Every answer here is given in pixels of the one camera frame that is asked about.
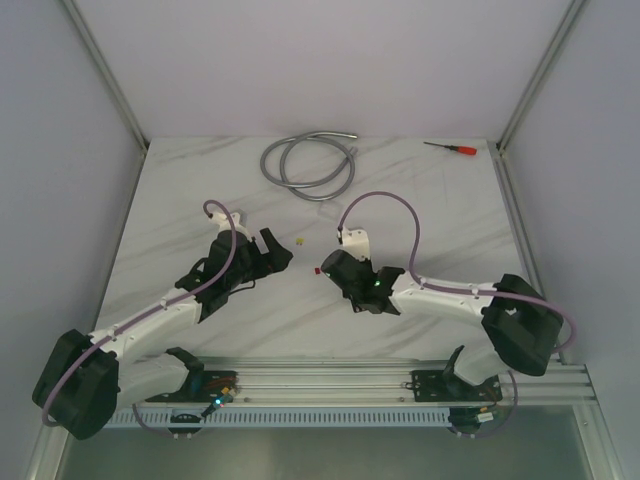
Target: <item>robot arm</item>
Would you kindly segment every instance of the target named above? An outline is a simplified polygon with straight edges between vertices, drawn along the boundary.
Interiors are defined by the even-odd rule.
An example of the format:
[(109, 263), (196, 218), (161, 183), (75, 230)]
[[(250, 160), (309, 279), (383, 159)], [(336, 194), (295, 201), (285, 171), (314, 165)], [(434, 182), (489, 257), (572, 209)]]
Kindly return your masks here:
[[(453, 394), (481, 385), (509, 369), (532, 376), (544, 375), (562, 327), (559, 315), (523, 302), (425, 288), (402, 268), (383, 267), (374, 272), (364, 230), (345, 228), (339, 238), (342, 249), (329, 255), (321, 269), (351, 301), (355, 312), (436, 314), (473, 325), (486, 334), (477, 344), (456, 349), (449, 359), (443, 376), (447, 376), (445, 381)], [(493, 290), (541, 298), (515, 275), (504, 275), (495, 284), (422, 280), (471, 292)]]
[[(89, 348), (105, 342), (107, 337), (112, 340), (97, 348), (73, 372), (49, 410), (50, 415), (76, 438), (94, 435), (119, 408), (163, 393), (180, 391), (185, 399), (196, 393), (204, 369), (202, 363), (181, 348), (164, 351), (163, 341), (207, 319), (227, 303), (238, 285), (283, 271), (293, 257), (269, 229), (260, 232), (268, 248), (267, 253), (261, 253), (244, 226), (243, 215), (233, 213), (232, 217), (236, 226), (236, 250), (233, 261), (217, 281), (195, 296), (188, 295), (213, 279), (229, 257), (232, 232), (222, 214), (211, 217), (219, 231), (209, 255), (196, 262), (159, 302), (109, 328), (88, 335), (77, 330), (62, 335), (34, 389), (33, 401), (44, 408), (54, 386), (69, 367)], [(175, 303), (170, 301), (178, 297), (184, 298)], [(157, 311), (122, 331), (123, 325), (150, 308)], [(149, 356), (154, 357), (140, 361)]]

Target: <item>screwdriver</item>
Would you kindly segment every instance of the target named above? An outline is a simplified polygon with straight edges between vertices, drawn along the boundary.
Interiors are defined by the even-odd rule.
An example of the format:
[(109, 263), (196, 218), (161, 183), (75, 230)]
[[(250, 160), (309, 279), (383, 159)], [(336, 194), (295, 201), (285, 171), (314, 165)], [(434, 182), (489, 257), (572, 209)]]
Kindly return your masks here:
[(434, 147), (446, 148), (448, 150), (461, 153), (463, 155), (474, 156), (476, 153), (478, 153), (478, 150), (473, 147), (458, 147), (456, 145), (440, 145), (439, 143), (431, 143), (431, 142), (423, 142), (423, 143), (425, 143), (426, 145), (433, 145)]

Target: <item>marble tabletop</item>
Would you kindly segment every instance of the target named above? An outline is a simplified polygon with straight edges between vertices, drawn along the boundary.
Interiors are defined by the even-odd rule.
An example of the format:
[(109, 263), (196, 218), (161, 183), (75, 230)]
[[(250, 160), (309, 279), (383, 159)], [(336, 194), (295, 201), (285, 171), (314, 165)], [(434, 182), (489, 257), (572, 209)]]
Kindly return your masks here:
[[(106, 327), (157, 301), (208, 252), (217, 232), (202, 212), (209, 199), (248, 214), (258, 235), (269, 227), (294, 254), (289, 268), (229, 299), (212, 317), (173, 338), (202, 356), (396, 357), (447, 359), (482, 333), (432, 315), (355, 314), (350, 303), (314, 268), (338, 248), (336, 225), (357, 196), (387, 190), (418, 211), (422, 238), (417, 270), (465, 282), (522, 275), (487, 143), (468, 157), (422, 143), (422, 138), (360, 138), (357, 171), (342, 196), (323, 203), (301, 200), (269, 183), (259, 158), (275, 138), (156, 138), (151, 142), (98, 327)], [(277, 169), (280, 149), (269, 161)], [(305, 142), (292, 151), (292, 180), (311, 180), (341, 161), (337, 150)], [(347, 227), (363, 227), (374, 268), (406, 267), (414, 238), (408, 211), (389, 198), (372, 198), (351, 213)], [(296, 245), (296, 239), (303, 239)]]

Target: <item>gray metal hose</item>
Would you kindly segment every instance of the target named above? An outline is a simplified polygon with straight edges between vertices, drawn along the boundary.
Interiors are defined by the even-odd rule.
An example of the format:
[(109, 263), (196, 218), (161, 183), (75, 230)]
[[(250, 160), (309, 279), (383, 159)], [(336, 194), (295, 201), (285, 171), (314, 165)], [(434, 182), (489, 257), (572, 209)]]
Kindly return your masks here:
[[(303, 133), (302, 135), (298, 135), (295, 137), (289, 137), (289, 138), (284, 138), (282, 140), (278, 140), (277, 142), (269, 145), (267, 149), (264, 151), (264, 153), (262, 154), (262, 157), (260, 157), (260, 170), (262, 170), (262, 174), (265, 177), (267, 177), (267, 180), (269, 180), (271, 183), (274, 183), (275, 185), (279, 185), (281, 187), (286, 187), (289, 189), (291, 193), (293, 193), (297, 197), (300, 197), (304, 200), (309, 200), (310, 202), (322, 202), (324, 200), (330, 200), (332, 198), (336, 198), (338, 195), (342, 194), (347, 188), (349, 188), (349, 185), (351, 185), (351, 182), (353, 182), (353, 177), (356, 174), (356, 163), (355, 163), (354, 155), (357, 152), (357, 148), (353, 147), (351, 149), (347, 149), (347, 147), (345, 147), (341, 143), (333, 140), (332, 138), (326, 138), (326, 137), (358, 138), (358, 136), (354, 133), (318, 131), (318, 132)], [(289, 152), (291, 152), (291, 149), (293, 147), (295, 147), (300, 142), (304, 142), (306, 140), (313, 141), (313, 142), (322, 142), (322, 143), (326, 143), (327, 145), (332, 145), (336, 147), (338, 150), (341, 150), (345, 154), (345, 159), (340, 163), (340, 165), (338, 165), (338, 167), (333, 172), (331, 172), (329, 175), (319, 180), (315, 180), (313, 182), (304, 182), (304, 183), (290, 182), (285, 172), (287, 156), (289, 155)], [(285, 148), (284, 152), (282, 152), (282, 155), (280, 156), (280, 178), (276, 178), (267, 171), (267, 157), (275, 148), (278, 148), (280, 145), (284, 145), (285, 143), (288, 143), (289, 145), (287, 145), (287, 148)], [(342, 172), (342, 170), (344, 170), (345, 167), (347, 166), (349, 166), (349, 176), (347, 177), (347, 180), (344, 182), (344, 184), (340, 188), (338, 188), (336, 191), (332, 193), (328, 193), (326, 195), (308, 195), (300, 191), (300, 189), (319, 187), (320, 185), (325, 185), (329, 183), (331, 180), (336, 178), (340, 174), (340, 172)]]

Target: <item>gray wall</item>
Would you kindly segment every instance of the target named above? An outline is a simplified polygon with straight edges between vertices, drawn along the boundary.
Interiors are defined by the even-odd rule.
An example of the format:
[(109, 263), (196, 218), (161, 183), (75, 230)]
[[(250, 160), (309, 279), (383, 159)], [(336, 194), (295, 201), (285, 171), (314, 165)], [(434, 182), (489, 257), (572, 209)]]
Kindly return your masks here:
[(77, 3), (148, 137), (497, 139), (569, 0)]
[(640, 2), (590, 2), (510, 148), (543, 283), (640, 476)]
[(94, 320), (137, 159), (58, 2), (1, 0), (2, 478), (27, 465), (55, 339)]

